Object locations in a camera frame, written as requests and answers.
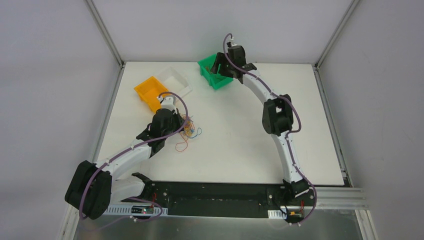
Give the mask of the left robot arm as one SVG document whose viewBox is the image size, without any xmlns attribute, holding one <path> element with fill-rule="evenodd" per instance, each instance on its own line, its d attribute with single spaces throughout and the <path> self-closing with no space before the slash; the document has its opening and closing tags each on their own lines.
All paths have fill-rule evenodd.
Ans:
<svg viewBox="0 0 424 240">
<path fill-rule="evenodd" d="M 138 174 L 120 179 L 134 166 L 153 157 L 170 136 L 183 131 L 185 120 L 176 107 L 160 108 L 145 130 L 114 156 L 91 163 L 81 162 L 72 177 L 64 200 L 79 210 L 82 219 L 99 218 L 111 202 L 137 198 L 147 202 L 153 189 Z"/>
</svg>

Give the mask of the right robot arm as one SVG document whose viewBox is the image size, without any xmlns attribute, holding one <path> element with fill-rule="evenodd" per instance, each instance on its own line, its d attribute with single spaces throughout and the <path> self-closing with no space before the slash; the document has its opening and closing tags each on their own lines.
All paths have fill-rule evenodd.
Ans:
<svg viewBox="0 0 424 240">
<path fill-rule="evenodd" d="M 310 182 L 301 171 L 292 134 L 294 120 L 299 118 L 288 94 L 278 95 L 260 77 L 257 67 L 246 61 L 246 52 L 241 45 L 224 44 L 223 52 L 216 55 L 211 72 L 239 80 L 249 88 L 263 104 L 262 126 L 276 145 L 283 167 L 284 200 L 296 205 L 310 190 Z"/>
</svg>

